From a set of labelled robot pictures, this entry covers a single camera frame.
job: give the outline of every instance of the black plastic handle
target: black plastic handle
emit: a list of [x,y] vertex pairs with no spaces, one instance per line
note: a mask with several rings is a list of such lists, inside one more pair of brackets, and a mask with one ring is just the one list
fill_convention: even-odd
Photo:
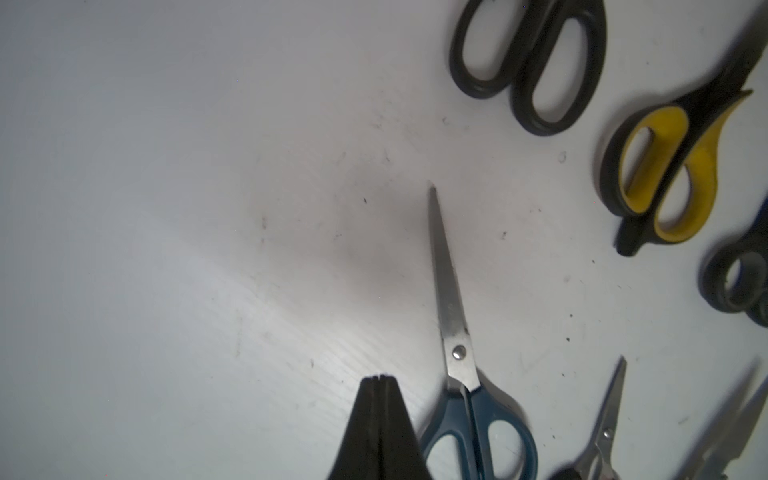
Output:
[[[578,20],[587,33],[587,64],[578,93],[560,120],[546,121],[533,105],[533,93],[558,41],[563,24]],[[519,75],[512,83],[512,111],[525,130],[535,135],[557,134],[573,125],[584,113],[598,88],[607,44],[607,25],[603,0],[558,0]]]
[[[726,288],[728,270],[741,262],[736,284]],[[768,328],[768,198],[750,229],[717,251],[701,273],[701,296],[716,310],[744,312]]]
[[[730,291],[726,288],[728,270],[737,261],[741,272]],[[715,309],[725,313],[743,312],[754,305],[766,289],[768,263],[753,241],[738,241],[712,256],[703,270],[701,293]]]
[[574,468],[566,468],[555,473],[550,480],[582,480],[582,478]]
[[464,62],[464,41],[472,18],[482,0],[469,0],[464,7],[462,16],[456,24],[449,52],[449,69],[456,86],[473,98],[490,98],[507,88],[515,79],[526,57],[536,43],[538,27],[547,13],[546,0],[534,0],[532,5],[524,7],[525,13],[520,21],[520,27],[515,33],[496,75],[488,80],[481,80],[467,69]]

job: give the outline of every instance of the blue handle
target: blue handle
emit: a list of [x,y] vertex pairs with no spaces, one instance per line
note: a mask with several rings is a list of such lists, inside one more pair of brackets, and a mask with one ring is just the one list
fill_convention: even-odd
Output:
[[523,468],[519,480],[535,480],[538,471],[536,443],[528,427],[511,410],[494,399],[485,387],[469,395],[469,409],[460,392],[447,390],[440,398],[432,421],[419,440],[424,458],[429,457],[432,447],[446,435],[452,435],[458,443],[458,460],[464,480],[492,480],[493,462],[488,428],[496,420],[512,425],[517,430],[525,450]]
[[498,400],[494,399],[485,387],[481,386],[470,394],[469,401],[472,408],[472,416],[475,419],[475,430],[478,433],[478,444],[475,446],[478,450],[475,454],[479,456],[478,470],[480,478],[496,478],[493,474],[493,462],[491,460],[491,443],[488,440],[488,427],[496,420],[507,422],[515,427],[522,440],[525,450],[525,459],[523,460],[523,469],[519,480],[535,480],[538,471],[538,453],[536,452],[536,443],[533,435],[522,420],[510,409]]
[[462,467],[464,480],[479,480],[475,460],[473,428],[464,396],[460,392],[446,390],[432,415],[432,420],[419,440],[424,459],[429,457],[432,447],[446,435],[452,435],[458,443],[458,462]]

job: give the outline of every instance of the scissors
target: scissors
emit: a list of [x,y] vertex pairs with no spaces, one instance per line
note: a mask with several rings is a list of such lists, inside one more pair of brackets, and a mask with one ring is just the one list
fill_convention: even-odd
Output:
[[[638,111],[611,138],[601,166],[600,192],[608,209],[624,217],[616,240],[620,255],[632,257],[646,242],[684,242],[707,221],[717,193],[720,132],[752,93],[741,88],[768,44],[767,22],[764,2],[712,81],[671,103]],[[635,135],[646,127],[653,139],[625,189],[624,157]],[[690,177],[688,204],[677,222],[665,227],[658,212],[682,166]]]
[[626,374],[627,360],[621,357],[598,416],[598,423],[594,426],[589,446],[571,467],[556,473],[552,480],[592,480],[593,478],[615,480],[618,478],[616,471],[611,467],[611,448],[614,446]]
[[760,419],[760,413],[763,412],[766,397],[768,397],[768,377],[763,380],[763,384],[746,406],[738,412],[725,435],[709,449],[711,453],[706,458],[698,455],[692,462],[687,463],[677,480],[728,480],[725,470],[728,464],[739,458],[744,451]]
[[[737,261],[741,271],[729,289],[728,270]],[[750,229],[712,256],[702,270],[700,290],[715,309],[725,313],[746,310],[755,323],[768,328],[768,198]]]
[[[549,0],[525,2],[525,13],[502,65],[489,80],[474,77],[464,63],[464,40],[481,3],[469,0],[453,34],[449,68],[456,86],[470,97],[490,98],[511,85],[512,112],[525,130],[547,137],[569,128],[592,99],[603,71],[607,43],[603,0],[557,0],[551,9]],[[571,106],[560,120],[546,121],[534,108],[533,92],[569,18],[578,20],[587,32],[587,64]]]
[[502,420],[512,425],[522,440],[525,459],[520,480],[534,480],[538,456],[531,432],[513,411],[495,399],[480,383],[434,187],[429,190],[429,232],[448,388],[419,440],[424,458],[429,457],[438,440],[452,435],[458,443],[458,459],[464,480],[495,478],[488,427],[492,422]]

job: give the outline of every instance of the scissor handle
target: scissor handle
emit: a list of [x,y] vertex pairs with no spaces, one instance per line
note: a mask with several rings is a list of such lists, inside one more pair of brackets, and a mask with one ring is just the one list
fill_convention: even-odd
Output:
[[[600,169],[600,193],[605,206],[620,217],[637,217],[648,211],[656,190],[688,133],[688,113],[675,104],[655,105],[631,115],[611,137]],[[652,134],[650,144],[624,189],[621,172],[632,140],[643,129]]]
[[525,450],[523,458],[523,468],[518,480],[535,480],[538,471],[538,453],[536,451],[536,442],[531,435],[531,431],[525,426],[523,421],[513,411],[503,403],[499,402],[485,388],[472,392],[469,396],[472,414],[475,419],[475,431],[478,433],[479,443],[480,471],[482,478],[496,478],[493,473],[493,461],[491,459],[491,443],[488,438],[488,429],[491,424],[497,420],[507,422],[517,430],[520,440]]
[[477,462],[473,428],[467,412],[467,405],[461,392],[446,390],[440,397],[432,420],[419,439],[419,447],[426,460],[432,447],[441,438],[451,435],[458,444],[458,462],[462,469],[464,480],[480,480],[478,478]]
[[584,480],[575,468],[565,468],[555,473],[550,480]]
[[[728,270],[740,261],[733,288],[726,288]],[[758,325],[768,327],[768,198],[750,229],[734,243],[718,250],[702,270],[701,294],[725,313],[746,311]]]
[[490,98],[514,81],[525,57],[533,49],[538,26],[547,13],[547,2],[531,2],[532,5],[524,7],[525,13],[520,21],[520,28],[511,40],[498,71],[488,80],[481,80],[469,73],[464,62],[464,41],[467,38],[469,24],[472,23],[472,18],[481,3],[482,0],[469,0],[464,7],[462,16],[458,18],[456,30],[453,32],[448,63],[453,81],[461,91],[473,98]]
[[496,478],[493,473],[488,428],[497,420],[512,425],[520,435],[525,457],[519,480],[535,480],[538,453],[531,431],[516,414],[494,399],[485,387],[469,394],[469,409],[460,392],[445,392],[419,442],[422,454],[424,458],[428,458],[438,440],[452,435],[458,443],[458,457],[464,480]]
[[[587,64],[571,106],[560,120],[546,121],[533,105],[533,94],[558,42],[563,24],[569,18],[578,20],[587,33]],[[560,133],[576,123],[598,88],[606,44],[607,26],[603,0],[558,0],[552,7],[533,50],[512,83],[512,111],[520,125],[532,134],[544,137]]]
[[[605,152],[600,190],[608,209],[625,217],[616,241],[620,255],[632,257],[646,242],[684,242],[704,226],[717,195],[720,132],[750,93],[740,92],[694,114],[678,104],[647,108],[619,127]],[[645,127],[653,140],[625,190],[621,181],[624,157],[634,136]],[[683,166],[690,177],[688,203],[677,222],[665,227],[659,221],[659,210]]]
[[[712,256],[702,272],[701,288],[704,299],[713,308],[725,313],[737,313],[757,302],[768,280],[768,262],[761,251],[768,248],[766,240],[740,240]],[[728,270],[738,260],[741,262],[739,278],[729,290],[726,288]]]

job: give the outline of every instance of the gray scissors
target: gray scissors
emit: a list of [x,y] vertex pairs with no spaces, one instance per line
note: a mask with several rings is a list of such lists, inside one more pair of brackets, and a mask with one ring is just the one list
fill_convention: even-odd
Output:
[[552,477],[552,480],[615,480],[618,474],[611,467],[611,448],[614,446],[616,436],[616,424],[619,421],[619,405],[621,393],[624,390],[624,377],[627,374],[627,360],[619,359],[616,373],[611,380],[611,386],[603,402],[603,408],[598,416],[598,423],[594,426],[592,438],[584,453],[574,462],[573,466],[561,470]]
[[706,458],[703,455],[697,456],[683,469],[684,473],[677,477],[677,480],[727,480],[725,469],[744,451],[760,418],[760,413],[763,412],[766,397],[768,397],[768,377],[763,380],[757,392],[738,413],[725,435],[711,449],[711,453]]

